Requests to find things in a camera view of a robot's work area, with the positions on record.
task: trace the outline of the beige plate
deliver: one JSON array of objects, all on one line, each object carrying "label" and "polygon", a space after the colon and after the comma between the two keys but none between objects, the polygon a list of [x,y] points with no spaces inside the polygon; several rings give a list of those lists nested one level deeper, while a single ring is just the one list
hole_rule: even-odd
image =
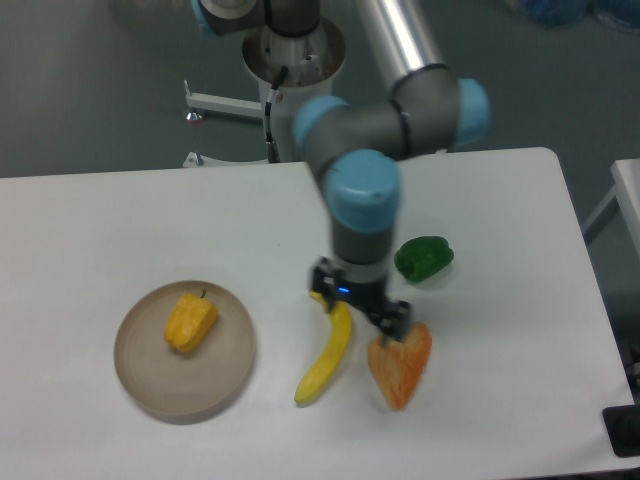
[{"label": "beige plate", "polygon": [[[218,306],[218,320],[189,354],[173,350],[164,328],[183,293]],[[184,281],[160,287],[142,298],[118,330],[113,351],[118,378],[150,414],[169,423],[196,423],[227,406],[246,381],[255,352],[249,313],[218,285]]]}]

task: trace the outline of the banana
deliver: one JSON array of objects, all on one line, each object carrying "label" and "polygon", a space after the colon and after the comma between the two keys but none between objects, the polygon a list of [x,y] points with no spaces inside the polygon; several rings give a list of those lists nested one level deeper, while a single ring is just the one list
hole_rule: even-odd
[{"label": "banana", "polygon": [[[309,296],[320,302],[327,312],[327,302],[320,293],[311,291]],[[340,365],[349,346],[351,313],[347,305],[344,302],[336,302],[333,310],[328,313],[331,320],[331,336],[323,352],[298,384],[293,397],[298,406],[308,405],[318,397]]]}]

